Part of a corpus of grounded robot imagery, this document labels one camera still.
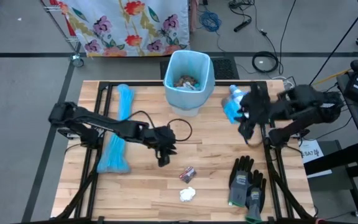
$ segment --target light blue trash bin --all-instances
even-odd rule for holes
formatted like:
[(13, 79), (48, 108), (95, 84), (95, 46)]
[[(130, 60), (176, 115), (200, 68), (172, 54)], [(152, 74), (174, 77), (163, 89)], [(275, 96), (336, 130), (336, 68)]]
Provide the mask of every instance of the light blue trash bin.
[[(200, 83), (200, 91), (174, 87), (180, 77), (188, 75)], [(169, 61), (164, 82), (165, 97), (176, 114), (196, 116), (199, 108), (214, 91), (214, 67), (206, 54), (190, 50), (175, 51)]]

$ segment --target gray floor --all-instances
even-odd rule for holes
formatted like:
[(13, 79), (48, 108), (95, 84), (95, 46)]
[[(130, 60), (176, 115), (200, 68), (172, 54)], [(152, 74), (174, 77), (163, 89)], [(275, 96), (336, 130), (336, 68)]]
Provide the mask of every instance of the gray floor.
[[(256, 32), (254, 23), (238, 33), (232, 30), (242, 17), (226, 7), (227, 0), (209, 0), (208, 9), (222, 20), (219, 46), (227, 52), (269, 50), (270, 44)], [(43, 12), (38, 1), (0, 0), (0, 52), (70, 52), (59, 31)], [(258, 26), (268, 32), (276, 49), (292, 1), (257, 1)], [(254, 18), (255, 9), (247, 12)], [(59, 13), (59, 23), (64, 24)], [(298, 0), (283, 41), (283, 52), (330, 52), (358, 15), (354, 0)], [(358, 52), (354, 39), (358, 23), (338, 52)], [(219, 52), (217, 35), (203, 29), (191, 35), (191, 48), (202, 52)], [(347, 69), (355, 58), (334, 57), (318, 80)], [(76, 68), (66, 100), (77, 101), (83, 80), (159, 79), (158, 58), (85, 58), (85, 66)], [(253, 72), (250, 57), (236, 57), (236, 63)], [(284, 77), (294, 76), (297, 84), (309, 83), (323, 64), (324, 57), (284, 57)], [(57, 101), (65, 79), (67, 58), (0, 58), (0, 223), (20, 222), (29, 198), (49, 130), (47, 116)], [(265, 75), (248, 74), (237, 66), (241, 79), (266, 79)], [(325, 90), (335, 80), (316, 86)], [(350, 117), (345, 112), (333, 124), (310, 127), (309, 138), (342, 126)], [(342, 147), (358, 142), (354, 123), (321, 138), (338, 139)], [(56, 136), (47, 171), (35, 206), (33, 220), (46, 220), (52, 209), (63, 152), (67, 140)], [(327, 218), (355, 210), (350, 193), (312, 192), (319, 217)], [(346, 215), (335, 220), (358, 222)]]

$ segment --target crumpled paper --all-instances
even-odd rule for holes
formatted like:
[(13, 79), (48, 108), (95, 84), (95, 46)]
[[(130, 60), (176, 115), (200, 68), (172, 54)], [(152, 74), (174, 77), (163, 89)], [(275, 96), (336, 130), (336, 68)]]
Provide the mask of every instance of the crumpled paper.
[(194, 195), (196, 195), (196, 190), (192, 187), (188, 187), (180, 191), (180, 200), (182, 202), (189, 202), (193, 199)]

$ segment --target wooden tabletop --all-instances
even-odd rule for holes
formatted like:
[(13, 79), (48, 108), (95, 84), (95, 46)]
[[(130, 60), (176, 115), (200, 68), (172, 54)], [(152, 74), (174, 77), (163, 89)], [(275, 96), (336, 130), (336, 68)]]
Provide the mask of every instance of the wooden tabletop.
[[(83, 82), (79, 106), (93, 111), (98, 85), (99, 81)], [(268, 80), (267, 85), (271, 99), (276, 100), (276, 94), (283, 91), (283, 82)], [(171, 119), (180, 118), (165, 101), (163, 86), (131, 88), (135, 90), (132, 112), (148, 112), (156, 126), (166, 125)], [(171, 162), (165, 167), (158, 167), (154, 150), (127, 142), (125, 158), (130, 164), (131, 173), (99, 175), (93, 220), (104, 216), (106, 220), (244, 221), (247, 209), (231, 207), (227, 204), (227, 199), (228, 180), (234, 160), (245, 155), (255, 160), (253, 169), (263, 172), (268, 181), (262, 219), (267, 220), (268, 216), (275, 216), (263, 146), (247, 146), (237, 132), (238, 125), (230, 124), (227, 120), (221, 107), (221, 99), (228, 93), (228, 86), (216, 86), (198, 116), (181, 117), (192, 125), (193, 134), (188, 141), (175, 144), (178, 154), (171, 156)], [(111, 118), (117, 118), (118, 99), (119, 94), (115, 88), (109, 109)], [(142, 114), (132, 119), (149, 122)], [(277, 127), (286, 124), (288, 121), (276, 122)], [(189, 128), (185, 123), (172, 123), (171, 127), (177, 139), (188, 135)], [(107, 135), (105, 146), (108, 145), (109, 139), (110, 135)], [(260, 128), (257, 126), (250, 143), (257, 144), (260, 141)], [(69, 146), (78, 143), (79, 141), (70, 141)], [(288, 145), (298, 148), (295, 140)], [(85, 148), (78, 146), (66, 153), (51, 217), (62, 212), (78, 190), (85, 151)], [(282, 157), (289, 189), (306, 211), (313, 215), (313, 201), (300, 153), (284, 148)], [(178, 176), (188, 166), (196, 169), (197, 176), (186, 184)], [(179, 191), (187, 187), (193, 187), (196, 195), (191, 202), (181, 202)], [(281, 191), (278, 191), (278, 194), (285, 217), (287, 212), (284, 199)], [(86, 195), (83, 215), (87, 203)]]

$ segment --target floral curtain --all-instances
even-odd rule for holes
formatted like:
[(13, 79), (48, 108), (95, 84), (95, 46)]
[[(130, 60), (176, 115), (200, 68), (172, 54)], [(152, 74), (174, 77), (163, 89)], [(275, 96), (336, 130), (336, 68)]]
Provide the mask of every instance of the floral curtain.
[(170, 55), (189, 49), (188, 0), (60, 0), (89, 57)]

